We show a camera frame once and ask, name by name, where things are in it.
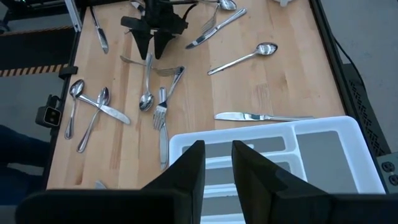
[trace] metal spoon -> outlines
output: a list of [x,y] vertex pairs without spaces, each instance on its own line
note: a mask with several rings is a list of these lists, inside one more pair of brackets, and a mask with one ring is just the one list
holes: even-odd
[[278,49],[278,45],[276,45],[276,44],[268,43],[268,42],[261,43],[261,44],[257,45],[257,47],[253,53],[246,55],[244,57],[241,57],[233,62],[227,63],[226,65],[212,69],[207,73],[207,75],[212,75],[216,72],[222,71],[234,64],[237,64],[239,62],[242,62],[243,60],[249,59],[255,55],[272,55],[273,53],[275,53],[275,51],[277,49]]
[[153,54],[148,53],[146,62],[146,73],[145,73],[145,86],[146,90],[145,93],[141,96],[139,100],[139,109],[141,111],[147,111],[149,108],[154,104],[154,96],[149,91],[149,75],[150,75],[150,68],[152,67],[152,58]]
[[93,115],[93,118],[91,119],[91,122],[88,125],[86,133],[83,136],[83,139],[80,141],[79,146],[77,147],[77,152],[82,153],[85,151],[87,142],[88,142],[88,137],[90,136],[91,131],[93,130],[95,118],[97,117],[98,112],[101,111],[102,105],[107,106],[109,104],[110,100],[111,100],[111,95],[109,93],[109,90],[108,90],[108,88],[104,87],[101,90],[101,93],[99,93],[99,95],[97,97],[97,103],[99,104],[99,107],[98,107],[97,111],[95,112],[95,114]]
[[203,34],[207,31],[209,31],[211,28],[213,28],[216,25],[216,22],[217,22],[216,15],[217,15],[219,8],[221,8],[222,10],[225,10],[225,11],[235,11],[237,6],[236,6],[236,3],[232,0],[217,1],[217,6],[216,6],[216,9],[215,9],[212,17],[201,28],[201,31]]
[[73,122],[75,120],[75,110],[76,110],[76,99],[83,93],[83,88],[85,82],[83,80],[77,80],[69,88],[69,94],[73,98],[72,112],[68,121],[67,129],[65,130],[65,139],[71,139],[73,136]]

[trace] gray floor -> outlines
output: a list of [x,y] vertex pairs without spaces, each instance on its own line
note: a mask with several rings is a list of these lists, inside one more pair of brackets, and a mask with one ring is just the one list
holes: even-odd
[[[384,135],[398,151],[398,2],[396,0],[322,0],[331,29],[358,67]],[[0,6],[0,17],[5,7]],[[70,24],[66,15],[12,21],[13,30],[30,30]],[[35,110],[49,93],[57,94],[62,81],[56,74],[0,78],[0,94],[8,97],[0,106],[0,124],[48,141],[48,129],[34,124]],[[30,122],[31,128],[22,128]]]

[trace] wooden table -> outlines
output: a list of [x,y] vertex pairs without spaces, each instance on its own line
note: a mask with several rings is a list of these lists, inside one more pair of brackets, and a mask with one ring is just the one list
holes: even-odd
[[[226,26],[210,40],[191,50],[185,46],[200,35],[200,28],[214,8],[199,4],[188,15],[189,27],[167,46],[160,68],[186,66],[187,70],[169,101],[169,137],[180,133],[265,124],[215,121],[224,111],[247,111],[286,116],[315,117],[344,114],[335,81],[308,0],[296,0],[281,8],[271,0],[236,0],[248,13]],[[188,6],[175,6],[182,15]],[[79,101],[73,139],[63,137],[72,98],[67,97],[65,116],[52,161],[49,189],[93,188],[102,180],[109,188],[139,189],[160,173],[159,134],[152,128],[152,112],[139,110],[144,68],[122,62],[119,55],[142,61],[134,38],[124,35],[122,16],[138,17],[128,2],[95,7],[109,43],[101,49],[90,12],[84,18],[76,55],[79,67],[71,83],[84,79],[85,94],[96,98],[106,86],[110,106],[123,111],[132,124],[125,125],[100,113],[86,151],[76,152],[78,143],[96,108]],[[231,13],[220,12],[221,22]],[[260,42],[275,42],[279,49],[270,57],[258,57],[223,72],[208,76],[209,69],[230,62],[254,50]],[[151,92],[169,89],[172,77],[152,73]]]

